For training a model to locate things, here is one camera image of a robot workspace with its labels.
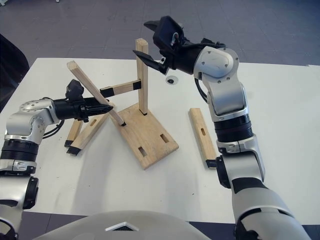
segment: white table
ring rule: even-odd
[[[74,76],[67,58],[38,58],[0,115],[0,135],[20,104],[42,97],[63,98]],[[76,59],[98,88],[136,79],[135,60]],[[317,66],[241,63],[253,131],[266,169],[265,184],[276,191],[302,224],[320,224],[320,78]],[[149,109],[179,149],[143,170],[110,119],[78,156],[64,142],[73,120],[42,141],[35,176],[39,192],[32,212],[92,215],[148,210],[186,221],[233,223],[231,192],[206,169],[190,123],[190,108],[201,108],[216,141],[209,109],[193,77],[169,71],[177,85],[149,68]],[[91,95],[85,91],[85,97]],[[117,110],[138,102],[136,91],[110,98]]]

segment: rectangular slot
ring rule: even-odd
[[[92,127],[93,125],[95,125],[97,119],[93,120],[92,123],[90,124],[90,126]]]
[[[144,157],[147,156],[147,153],[146,153],[146,151],[143,149],[142,146],[139,147],[138,149],[139,149],[140,153],[142,154],[142,156],[144,156]]]
[[[161,134],[160,137],[162,138],[162,140],[163,140],[165,143],[168,143],[168,142],[169,142],[168,138],[167,138],[164,134]]]
[[[202,135],[205,136],[206,135],[206,132],[203,128],[201,128],[201,132],[202,132]]]

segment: small wooden piece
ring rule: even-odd
[[[209,135],[204,117],[201,113],[200,108],[190,108],[189,113],[191,116],[193,129],[195,131],[196,138],[198,140],[198,144],[200,145],[200,148],[201,148],[202,158],[208,165],[208,163],[212,163],[215,161],[217,154],[214,149],[213,143],[211,141],[211,137]]]
[[[70,147],[70,145],[74,142],[76,137],[79,135],[83,123],[84,123],[83,121],[78,121],[77,119],[75,119],[73,121],[69,135],[66,138],[65,143],[64,143],[64,146],[66,148]]]
[[[133,90],[141,89],[141,81],[135,80],[126,83],[122,83],[114,86],[107,86],[100,89],[100,93],[104,98],[112,97],[114,95],[127,93]]]
[[[121,127],[113,117],[111,119],[143,169],[147,169],[179,148],[176,141],[150,111],[147,115],[141,114],[138,103],[120,111],[119,115],[126,122],[126,126]]]
[[[108,100],[102,96],[98,88],[92,83],[90,78],[82,71],[75,61],[70,61],[67,64],[68,69],[73,73],[73,75],[83,84],[83,86],[97,99],[101,104],[109,104]],[[119,125],[125,126],[126,123],[118,115],[118,113],[112,109],[109,111],[110,115],[113,116]]]
[[[135,40],[135,50],[148,54],[148,42],[142,38]],[[141,89],[138,90],[139,109],[143,115],[148,114],[148,66],[136,57],[136,71]]]
[[[84,130],[73,141],[66,153],[76,156],[82,149],[85,148],[85,146],[93,138],[95,133],[98,131],[101,125],[107,120],[108,117],[109,113],[93,116],[90,122],[84,128]]]

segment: wooden base board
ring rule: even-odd
[[[113,117],[111,119],[143,169],[147,169],[179,148],[176,141],[149,110],[145,116],[141,113],[138,103],[118,114],[126,126],[120,126]]]

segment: vertical wooden post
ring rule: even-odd
[[[143,38],[135,40],[135,50],[148,54],[148,42]],[[148,114],[148,66],[136,57],[136,71],[141,89],[138,90],[139,109],[143,115]]]

